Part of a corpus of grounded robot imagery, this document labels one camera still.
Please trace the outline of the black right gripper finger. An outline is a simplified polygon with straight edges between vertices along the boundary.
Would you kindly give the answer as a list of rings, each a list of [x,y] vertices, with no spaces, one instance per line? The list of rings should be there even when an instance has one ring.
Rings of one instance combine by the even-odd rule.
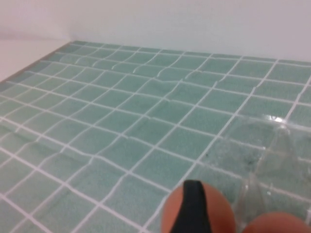
[[[182,186],[182,202],[171,228],[172,233],[211,233],[207,198],[203,184],[186,180]]]

